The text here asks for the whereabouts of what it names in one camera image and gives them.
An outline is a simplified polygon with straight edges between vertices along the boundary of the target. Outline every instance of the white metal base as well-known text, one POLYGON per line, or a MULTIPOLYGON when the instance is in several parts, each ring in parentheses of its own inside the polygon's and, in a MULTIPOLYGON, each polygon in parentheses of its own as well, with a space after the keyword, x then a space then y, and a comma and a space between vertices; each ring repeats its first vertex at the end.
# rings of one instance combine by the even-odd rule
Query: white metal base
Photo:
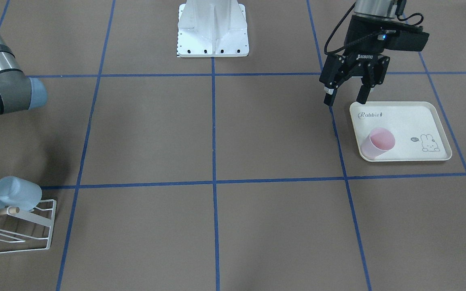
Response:
POLYGON ((9 208, 7 208, 7 215, 12 216, 12 217, 17 217, 19 219, 23 219, 23 220, 26 220, 31 223, 38 224, 38 225, 41 225, 47 228, 48 236, 36 237, 36 236, 30 236, 27 234, 20 234, 18 232, 11 232, 9 230, 0 229, 0 243, 15 244, 15 243, 27 243, 30 241, 40 241, 40 240, 46 241, 45 247, 30 248, 30 249, 19 248, 18 250, 6 250, 6 251, 0 251, 0 254, 50 249, 51 238, 53 236, 53 225, 55 222, 55 210, 56 209, 57 209, 57 202, 53 199, 41 200, 38 206, 36 206, 32 212, 20 211, 19 213, 12 213, 8 211, 9 208), (48 207, 48 208, 39 207, 41 204, 48 203, 48 202, 51 203, 51 207, 48 207), (46 213, 47 217, 43 217, 39 215, 38 213, 46 213))
POLYGON ((179 6, 178 57, 246 57, 246 8, 237 0, 188 0, 179 6))

